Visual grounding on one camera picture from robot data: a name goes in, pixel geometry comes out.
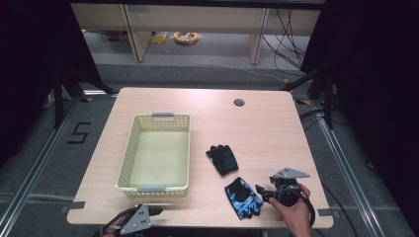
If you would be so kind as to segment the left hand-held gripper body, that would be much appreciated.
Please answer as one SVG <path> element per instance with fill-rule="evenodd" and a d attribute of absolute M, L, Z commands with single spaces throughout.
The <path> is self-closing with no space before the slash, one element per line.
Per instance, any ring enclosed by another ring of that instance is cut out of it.
<path fill-rule="evenodd" d="M 146 204 L 139 205 L 120 230 L 121 235 L 133 235 L 151 227 L 150 212 Z"/>

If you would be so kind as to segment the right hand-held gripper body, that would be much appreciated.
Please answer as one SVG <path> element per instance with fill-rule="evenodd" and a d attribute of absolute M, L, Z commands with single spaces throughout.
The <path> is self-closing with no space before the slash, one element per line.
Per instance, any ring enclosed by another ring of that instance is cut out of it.
<path fill-rule="evenodd" d="M 286 167 L 270 177 L 276 187 L 274 198 L 282 205 L 290 207 L 296 204 L 301 194 L 297 178 L 309 178 L 310 175 L 293 168 Z"/>

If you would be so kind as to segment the black blue patterned glove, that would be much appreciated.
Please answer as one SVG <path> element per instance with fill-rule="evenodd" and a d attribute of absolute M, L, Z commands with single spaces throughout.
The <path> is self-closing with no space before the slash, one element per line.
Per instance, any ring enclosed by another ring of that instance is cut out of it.
<path fill-rule="evenodd" d="M 224 188 L 227 198 L 240 220 L 259 216 L 263 201 L 252 188 L 240 177 Z"/>
<path fill-rule="evenodd" d="M 206 154 L 222 177 L 238 170 L 237 161 L 228 145 L 212 146 Z"/>

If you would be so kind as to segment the cream plastic basket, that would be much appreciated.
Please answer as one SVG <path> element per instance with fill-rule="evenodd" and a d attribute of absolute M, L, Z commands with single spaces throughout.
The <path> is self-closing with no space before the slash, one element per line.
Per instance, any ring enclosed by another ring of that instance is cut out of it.
<path fill-rule="evenodd" d="M 136 115 L 116 189 L 129 198 L 185 196 L 190 179 L 190 137 L 188 114 Z"/>

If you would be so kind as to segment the person's left hand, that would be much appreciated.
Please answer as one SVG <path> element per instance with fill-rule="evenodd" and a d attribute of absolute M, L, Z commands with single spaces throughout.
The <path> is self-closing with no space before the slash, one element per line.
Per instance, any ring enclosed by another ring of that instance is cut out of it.
<path fill-rule="evenodd" d="M 112 224 L 110 227 L 104 230 L 104 235 L 102 237 L 119 237 L 121 227 L 116 224 Z"/>

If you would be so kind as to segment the person's right hand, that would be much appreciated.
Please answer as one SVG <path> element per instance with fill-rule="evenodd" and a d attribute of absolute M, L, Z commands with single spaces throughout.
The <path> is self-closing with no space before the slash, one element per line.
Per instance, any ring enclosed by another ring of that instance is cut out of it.
<path fill-rule="evenodd" d="M 271 197 L 269 204 L 278 211 L 277 221 L 283 221 L 293 237 L 311 237 L 310 211 L 300 198 L 293 206 L 287 207 Z"/>

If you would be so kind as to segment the black metal stand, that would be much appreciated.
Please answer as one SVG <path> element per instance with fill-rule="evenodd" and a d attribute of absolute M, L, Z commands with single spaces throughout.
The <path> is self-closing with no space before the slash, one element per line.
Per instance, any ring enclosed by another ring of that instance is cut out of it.
<path fill-rule="evenodd" d="M 318 99 L 321 94 L 324 95 L 323 113 L 326 124 L 330 129 L 332 129 L 333 125 L 331 113 L 333 97 L 333 80 L 331 78 L 329 70 L 325 66 L 318 66 L 317 68 L 313 69 L 312 71 L 297 79 L 296 81 L 287 84 L 283 88 L 283 91 L 290 92 L 291 90 L 297 88 L 298 86 L 308 81 L 311 81 L 311 86 L 309 87 L 307 92 L 307 95 L 310 99 Z"/>
<path fill-rule="evenodd" d="M 115 95 L 118 93 L 117 90 L 105 85 L 99 75 L 91 77 L 74 67 L 66 65 L 58 66 L 53 77 L 55 108 L 54 128 L 58 128 L 64 120 L 64 105 L 61 87 L 64 87 L 67 90 L 70 97 L 81 97 L 83 90 L 81 89 L 80 82 L 87 82 L 109 95 Z"/>

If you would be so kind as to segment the dark curtain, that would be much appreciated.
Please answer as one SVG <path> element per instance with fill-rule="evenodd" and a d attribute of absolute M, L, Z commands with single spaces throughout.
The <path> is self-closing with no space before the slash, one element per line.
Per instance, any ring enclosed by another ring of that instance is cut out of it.
<path fill-rule="evenodd" d="M 419 0 L 325 0 L 302 69 L 339 31 L 337 97 L 367 156 L 419 236 Z"/>
<path fill-rule="evenodd" d="M 70 0 L 0 0 L 0 168 L 17 153 L 56 75 L 101 81 Z"/>

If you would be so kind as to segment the yellow packet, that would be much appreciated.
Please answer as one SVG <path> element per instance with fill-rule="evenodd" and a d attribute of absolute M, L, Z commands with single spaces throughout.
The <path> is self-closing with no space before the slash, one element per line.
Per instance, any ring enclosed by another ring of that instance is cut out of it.
<path fill-rule="evenodd" d="M 155 44 L 164 44 L 167 40 L 168 33 L 167 32 L 155 32 L 151 38 L 151 42 Z"/>

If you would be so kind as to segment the aluminium floor rail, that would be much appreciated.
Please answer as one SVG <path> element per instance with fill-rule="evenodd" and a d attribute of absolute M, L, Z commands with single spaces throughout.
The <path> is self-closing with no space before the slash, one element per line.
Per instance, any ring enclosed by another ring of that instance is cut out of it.
<path fill-rule="evenodd" d="M 317 100 L 312 101 L 312 106 L 315 110 L 317 110 L 316 114 L 320 117 L 320 127 L 332 150 L 333 156 L 356 204 L 356 207 L 358 208 L 358 211 L 367 226 L 370 236 L 385 237 L 384 231 L 377 219 L 376 212 L 363 191 L 333 129 L 330 128 L 326 122 L 323 108 Z"/>
<path fill-rule="evenodd" d="M 67 126 L 67 122 L 79 102 L 78 98 L 68 100 L 67 107 L 64 110 L 64 116 L 61 121 L 56 124 L 46 142 L 42 146 L 42 150 L 37 154 L 36 159 L 30 167 L 24 181 L 19 185 L 19 189 L 11 195 L 7 208 L 0 216 L 0 235 L 7 236 L 18 219 L 22 209 L 29 198 L 30 193 L 38 182 L 51 154 L 55 148 L 58 139 Z"/>

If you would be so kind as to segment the beige wooden desk frame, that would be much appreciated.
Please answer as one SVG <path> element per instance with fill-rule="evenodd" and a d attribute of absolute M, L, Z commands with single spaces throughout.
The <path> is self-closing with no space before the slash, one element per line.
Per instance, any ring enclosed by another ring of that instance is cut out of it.
<path fill-rule="evenodd" d="M 133 59 L 143 60 L 153 32 L 242 34 L 256 64 L 264 35 L 312 35 L 317 10 L 73 3 L 83 30 L 127 32 Z"/>

